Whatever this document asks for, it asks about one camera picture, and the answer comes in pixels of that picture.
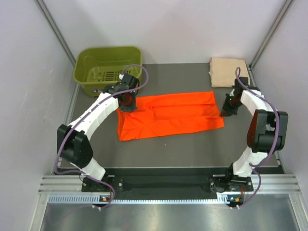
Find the orange t shirt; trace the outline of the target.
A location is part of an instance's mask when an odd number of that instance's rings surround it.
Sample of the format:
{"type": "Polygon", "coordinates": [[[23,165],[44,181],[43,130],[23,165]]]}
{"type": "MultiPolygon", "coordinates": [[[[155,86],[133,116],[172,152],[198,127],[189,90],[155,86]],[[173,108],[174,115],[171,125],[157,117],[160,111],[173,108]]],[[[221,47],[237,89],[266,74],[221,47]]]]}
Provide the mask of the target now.
{"type": "Polygon", "coordinates": [[[212,91],[138,97],[134,112],[117,111],[120,141],[196,133],[224,127],[212,91]]]}

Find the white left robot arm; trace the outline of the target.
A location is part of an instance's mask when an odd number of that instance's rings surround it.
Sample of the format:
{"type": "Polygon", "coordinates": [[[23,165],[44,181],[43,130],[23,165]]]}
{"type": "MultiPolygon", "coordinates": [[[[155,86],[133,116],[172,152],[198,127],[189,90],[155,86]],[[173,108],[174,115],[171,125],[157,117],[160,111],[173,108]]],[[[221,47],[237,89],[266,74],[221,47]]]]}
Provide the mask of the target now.
{"type": "Polygon", "coordinates": [[[136,88],[140,81],[121,74],[120,81],[106,86],[97,100],[75,121],[60,125],[57,130],[57,153],[87,176],[99,191],[109,186],[106,170],[93,157],[90,139],[102,122],[114,111],[133,112],[136,106],[136,88]]]}

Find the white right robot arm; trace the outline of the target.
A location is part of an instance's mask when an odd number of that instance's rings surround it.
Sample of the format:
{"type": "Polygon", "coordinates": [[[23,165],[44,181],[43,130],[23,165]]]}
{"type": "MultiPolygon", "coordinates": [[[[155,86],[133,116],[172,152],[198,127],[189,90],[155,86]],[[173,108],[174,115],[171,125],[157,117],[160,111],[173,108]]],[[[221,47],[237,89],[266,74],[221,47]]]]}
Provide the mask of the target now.
{"type": "Polygon", "coordinates": [[[284,147],[289,118],[286,112],[272,107],[259,88],[249,85],[246,77],[235,79],[232,92],[226,95],[220,116],[236,115],[242,105],[252,115],[246,136],[247,147],[227,169],[224,179],[217,181],[219,187],[231,191],[247,186],[253,169],[284,147]]]}

